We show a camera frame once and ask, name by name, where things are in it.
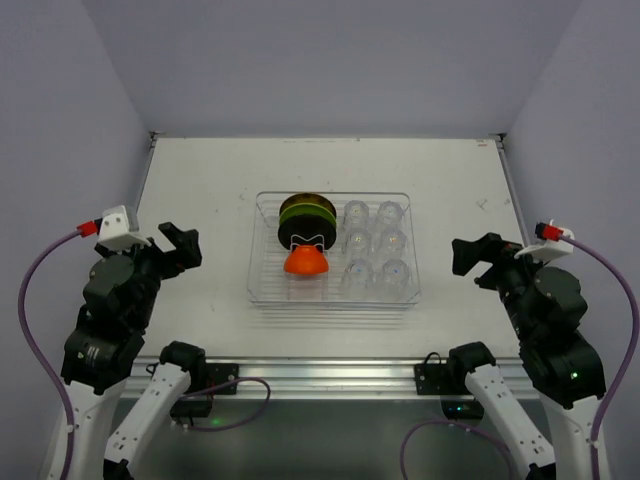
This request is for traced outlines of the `orange plastic bowl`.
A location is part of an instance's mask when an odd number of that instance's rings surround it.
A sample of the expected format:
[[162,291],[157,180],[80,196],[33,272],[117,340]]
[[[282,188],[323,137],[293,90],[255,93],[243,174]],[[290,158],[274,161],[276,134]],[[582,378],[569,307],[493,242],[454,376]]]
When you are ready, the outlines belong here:
[[283,269],[291,275],[314,276],[327,273],[329,263],[319,246],[294,245],[284,262]]

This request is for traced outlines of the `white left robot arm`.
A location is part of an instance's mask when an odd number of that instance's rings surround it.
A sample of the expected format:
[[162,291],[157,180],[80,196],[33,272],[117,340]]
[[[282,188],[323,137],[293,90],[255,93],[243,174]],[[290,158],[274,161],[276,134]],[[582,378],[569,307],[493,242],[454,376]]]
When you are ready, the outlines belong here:
[[207,383],[204,350],[173,341],[163,348],[133,411],[118,429],[111,427],[162,282],[202,263],[197,230],[181,230],[171,222],[158,229],[171,250],[114,220],[80,230],[97,233],[95,249],[101,258],[90,270],[76,327],[64,345],[64,417],[48,472],[51,479],[131,478],[160,421],[183,394]]

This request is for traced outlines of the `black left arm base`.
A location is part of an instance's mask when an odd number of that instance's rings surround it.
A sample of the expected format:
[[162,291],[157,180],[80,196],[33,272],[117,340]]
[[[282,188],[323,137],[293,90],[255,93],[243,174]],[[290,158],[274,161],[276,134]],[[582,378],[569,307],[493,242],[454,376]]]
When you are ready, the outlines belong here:
[[[240,365],[237,363],[207,363],[205,376],[205,388],[213,388],[229,383],[239,377]],[[226,386],[209,395],[232,396],[237,392],[237,385]]]

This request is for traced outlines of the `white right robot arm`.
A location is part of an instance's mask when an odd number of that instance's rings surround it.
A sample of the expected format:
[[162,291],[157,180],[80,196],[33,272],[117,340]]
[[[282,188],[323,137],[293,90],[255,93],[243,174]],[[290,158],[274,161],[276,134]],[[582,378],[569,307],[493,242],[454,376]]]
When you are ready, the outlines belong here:
[[524,247],[488,233],[452,242],[452,271],[488,270],[475,284],[498,293],[519,343],[524,371],[539,393],[551,435],[545,437],[507,387],[501,369],[481,342],[456,347],[448,365],[455,383],[480,402],[511,454],[520,479],[608,479],[603,441],[591,430],[606,393],[596,350],[578,330],[587,311],[579,280],[552,266],[572,245],[545,240]]

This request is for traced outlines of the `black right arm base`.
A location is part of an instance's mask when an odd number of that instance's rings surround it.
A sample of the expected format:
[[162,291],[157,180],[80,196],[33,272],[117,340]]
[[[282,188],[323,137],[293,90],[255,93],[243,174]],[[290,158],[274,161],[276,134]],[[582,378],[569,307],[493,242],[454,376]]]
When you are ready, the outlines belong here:
[[451,383],[447,363],[438,352],[430,352],[413,366],[416,394],[419,396],[442,396],[456,393]]

